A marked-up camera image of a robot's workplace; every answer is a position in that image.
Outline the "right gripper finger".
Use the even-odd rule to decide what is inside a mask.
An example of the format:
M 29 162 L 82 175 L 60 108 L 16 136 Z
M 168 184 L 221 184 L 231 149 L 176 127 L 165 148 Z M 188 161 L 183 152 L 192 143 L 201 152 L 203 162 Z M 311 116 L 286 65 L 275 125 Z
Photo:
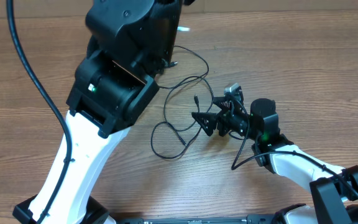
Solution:
M 191 115 L 208 136 L 213 134 L 218 123 L 218 115 L 216 113 L 192 112 Z
M 214 97 L 213 104 L 218 106 L 222 111 L 232 110 L 232 101 L 225 96 Z

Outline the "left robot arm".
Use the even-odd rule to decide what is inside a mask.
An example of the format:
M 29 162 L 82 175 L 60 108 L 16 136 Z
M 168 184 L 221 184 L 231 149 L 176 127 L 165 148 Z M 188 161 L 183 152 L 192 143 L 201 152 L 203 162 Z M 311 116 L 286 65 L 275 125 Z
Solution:
M 75 71 L 68 113 L 55 112 L 63 139 L 41 191 L 17 204 L 21 223 L 112 223 L 91 191 L 109 156 L 159 91 L 155 76 L 172 66 L 186 1 L 96 0 L 91 32 Z

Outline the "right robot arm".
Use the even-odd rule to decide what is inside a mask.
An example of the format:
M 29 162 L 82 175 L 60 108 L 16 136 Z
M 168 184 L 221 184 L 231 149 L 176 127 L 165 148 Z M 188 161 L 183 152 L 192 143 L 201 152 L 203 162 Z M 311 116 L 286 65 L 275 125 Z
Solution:
M 219 113 L 192 114 L 207 135 L 235 132 L 252 140 L 252 158 L 259 166 L 290 179 L 312 196 L 312 206 L 299 203 L 281 209 L 272 223 L 358 223 L 358 166 L 334 166 L 303 152 L 280 132 L 273 100 L 254 100 L 249 112 L 231 96 L 215 98 L 214 104 Z

